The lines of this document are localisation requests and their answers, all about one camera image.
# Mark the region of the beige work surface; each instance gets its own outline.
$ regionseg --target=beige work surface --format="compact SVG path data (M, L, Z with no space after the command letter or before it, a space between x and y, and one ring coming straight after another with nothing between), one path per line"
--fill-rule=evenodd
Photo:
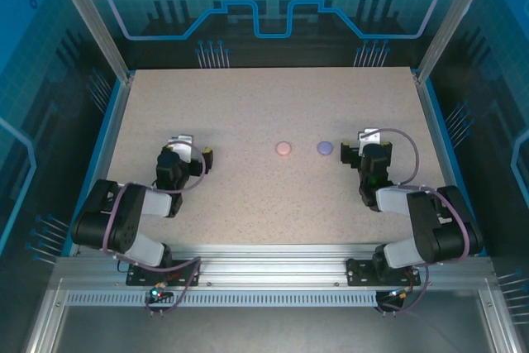
M150 184L171 136L192 134L214 150L213 169L185 193L175 218L143 217L141 230L173 244L386 242L411 235L409 219L372 212L340 143L366 127L411 135L421 155L414 183L443 178L408 68L139 70L108 178ZM404 180L412 147L393 142L390 177ZM288 141L292 153L275 153ZM330 141L329 156L317 153Z

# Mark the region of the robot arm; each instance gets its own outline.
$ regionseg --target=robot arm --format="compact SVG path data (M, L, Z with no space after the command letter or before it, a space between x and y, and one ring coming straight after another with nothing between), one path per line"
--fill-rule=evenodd
M88 195L72 229L72 240L80 246L102 248L102 240L113 206L121 187L114 181L100 179ZM129 185L122 196L108 238L108 249L131 261L148 266L160 266L168 249L158 241L138 231L141 215L167 217L172 198L138 184Z
M108 249L125 256L133 263L151 267L168 268L172 264L171 252L167 245L153 241L139 232L142 215L174 217L182 205L182 194L171 193L181 190L189 176L199 176L202 164L191 158L190 147L173 143L187 141L191 136L179 136L164 146L156 165L156 187L169 193L156 192L139 184L129 184L116 209L116 216L108 237ZM203 152L206 174L212 167L213 152ZM114 201L122 186L117 182L100 179L95 183L72 229L72 240L80 246L102 248Z
M359 193L365 206L376 212L393 212L410 217L413 237L377 247L368 266L376 272L381 284L398 279L411 266L433 264L458 258L465 248L463 233L452 214L440 199L421 191L401 188L388 179L392 144L382 142L379 134L364 137L375 129L359 133L359 147L341 144L341 162L357 169L360 176ZM460 215L469 235L469 253L483 249L483 237L459 189L445 186L436 190ZM365 272L358 261L348 265L353 273Z

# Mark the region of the pink disc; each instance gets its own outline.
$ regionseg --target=pink disc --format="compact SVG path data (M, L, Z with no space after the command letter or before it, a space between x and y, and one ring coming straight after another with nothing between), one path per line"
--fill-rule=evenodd
M290 153L290 151L292 150L292 146L290 146L290 144L288 142L279 142L276 146L275 146L275 151L278 152L278 155L281 155L281 156L286 156Z

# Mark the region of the purple disc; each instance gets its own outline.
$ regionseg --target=purple disc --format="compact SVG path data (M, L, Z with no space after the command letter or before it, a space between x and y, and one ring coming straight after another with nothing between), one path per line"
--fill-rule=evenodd
M320 155L330 155L332 153L332 143L327 141L320 142L317 144L317 151Z

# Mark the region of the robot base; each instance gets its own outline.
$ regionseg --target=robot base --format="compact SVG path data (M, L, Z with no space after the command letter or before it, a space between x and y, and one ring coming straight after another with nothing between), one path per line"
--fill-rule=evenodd
M381 279L372 260L347 260L347 285L350 287L413 287L421 285L419 273L413 274L411 267L392 270Z
M172 266L181 265L186 262L185 260L173 260ZM144 270L138 266L129 265L129 270L126 275L126 285L130 286L140 286L140 287L152 287L157 283L160 283L166 280L169 276L173 274L178 274L178 277L171 278L167 285L169 287L183 287L191 277L193 272L194 264L187 266L181 270L177 270L173 273L154 273L148 270ZM191 282L191 287L196 287L198 285L198 276L200 275L200 269L196 276L193 277Z

